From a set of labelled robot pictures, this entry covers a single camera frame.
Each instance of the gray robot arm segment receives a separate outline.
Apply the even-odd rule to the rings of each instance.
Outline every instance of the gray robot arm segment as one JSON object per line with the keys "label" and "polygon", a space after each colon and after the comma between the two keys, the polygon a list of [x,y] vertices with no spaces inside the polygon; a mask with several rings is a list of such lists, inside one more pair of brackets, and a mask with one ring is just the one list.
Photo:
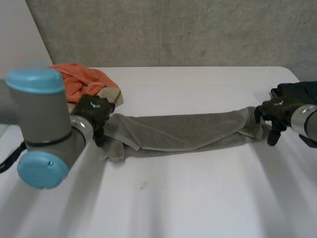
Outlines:
{"label": "gray robot arm segment", "polygon": [[317,106],[299,107],[292,115],[291,126],[300,135],[317,141]]}
{"label": "gray robot arm segment", "polygon": [[4,79],[0,79],[0,124],[18,124],[17,106]]}

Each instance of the orange towel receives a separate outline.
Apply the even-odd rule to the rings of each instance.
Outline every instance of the orange towel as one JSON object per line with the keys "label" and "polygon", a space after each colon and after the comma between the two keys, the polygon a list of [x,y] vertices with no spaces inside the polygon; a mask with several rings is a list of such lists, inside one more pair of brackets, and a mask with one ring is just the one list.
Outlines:
{"label": "orange towel", "polygon": [[84,94],[94,96],[104,87],[118,88],[105,73],[78,63],[61,63],[49,68],[62,74],[68,103],[77,103]]}

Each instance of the table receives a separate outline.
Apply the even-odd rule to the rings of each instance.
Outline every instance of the table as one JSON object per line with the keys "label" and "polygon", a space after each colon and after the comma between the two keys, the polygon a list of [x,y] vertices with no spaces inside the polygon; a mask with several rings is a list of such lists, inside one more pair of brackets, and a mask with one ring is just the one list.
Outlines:
{"label": "table", "polygon": [[[282,67],[98,68],[116,82],[127,116],[218,113],[258,105]],[[22,140],[10,127],[3,159]],[[159,158],[103,160],[90,143],[53,190],[0,180],[1,238],[297,238],[317,236],[317,150],[292,130],[265,142]]]}

